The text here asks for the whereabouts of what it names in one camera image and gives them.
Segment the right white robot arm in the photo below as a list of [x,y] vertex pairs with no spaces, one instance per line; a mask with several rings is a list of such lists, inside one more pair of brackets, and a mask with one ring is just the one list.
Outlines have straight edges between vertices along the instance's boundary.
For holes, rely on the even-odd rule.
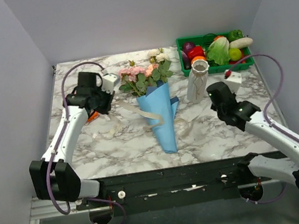
[[207,93],[212,101],[211,109],[217,112],[221,121],[261,138],[285,155],[283,159],[273,159],[248,154],[237,170],[239,179],[250,183],[256,177],[268,177],[299,189],[299,135],[275,121],[267,120],[253,103],[238,102],[236,95],[222,81],[207,87]]

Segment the blue flower bouquet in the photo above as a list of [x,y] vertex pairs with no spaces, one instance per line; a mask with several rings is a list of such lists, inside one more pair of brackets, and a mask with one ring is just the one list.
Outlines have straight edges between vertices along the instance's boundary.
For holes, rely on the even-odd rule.
[[[136,96],[140,110],[162,115],[165,123],[153,128],[153,134],[164,152],[176,153],[174,119],[179,99],[170,96],[168,79],[173,75],[171,61],[162,48],[150,50],[148,58],[148,67],[136,66],[134,61],[130,61],[128,68],[119,71],[119,90]],[[146,121],[148,125],[157,123],[153,119],[146,118]]]

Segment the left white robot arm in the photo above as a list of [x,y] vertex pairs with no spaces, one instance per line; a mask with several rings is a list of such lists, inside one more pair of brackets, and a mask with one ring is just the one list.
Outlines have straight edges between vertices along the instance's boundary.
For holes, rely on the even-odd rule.
[[52,142],[40,160],[32,161],[30,176],[40,200],[75,202],[87,198],[95,207],[107,200],[106,192],[96,180],[80,179],[71,167],[81,130],[92,113],[107,114],[111,109],[114,87],[119,77],[114,74],[80,72],[77,86],[63,96],[61,121]]

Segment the cream printed ribbon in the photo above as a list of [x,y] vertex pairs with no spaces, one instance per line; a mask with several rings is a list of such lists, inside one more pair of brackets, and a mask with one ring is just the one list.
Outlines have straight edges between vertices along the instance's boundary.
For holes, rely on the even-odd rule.
[[[127,111],[132,112],[132,113],[136,113],[138,115],[141,115],[141,116],[143,116],[143,117],[145,117],[147,119],[156,120],[156,122],[157,122],[156,124],[145,125],[143,127],[143,130],[147,131],[147,132],[151,131],[153,128],[156,128],[157,126],[164,125],[164,123],[165,123],[162,115],[156,114],[156,113],[154,114],[154,113],[142,111],[137,106],[128,104],[128,103],[126,103],[124,101],[121,101],[121,100],[117,101],[117,102],[113,102],[111,106],[112,107],[118,106],[118,107],[121,107],[121,108],[123,108],[123,109],[125,109]],[[179,138],[186,138],[190,134],[190,132],[192,131],[193,126],[197,122],[197,119],[199,118],[199,116],[200,116],[200,114],[197,115],[195,118],[193,118],[190,121],[187,121],[187,120],[185,120],[183,118],[176,119],[177,124],[184,123],[184,129],[183,129],[183,131],[181,133],[179,133],[179,135],[178,135]]]

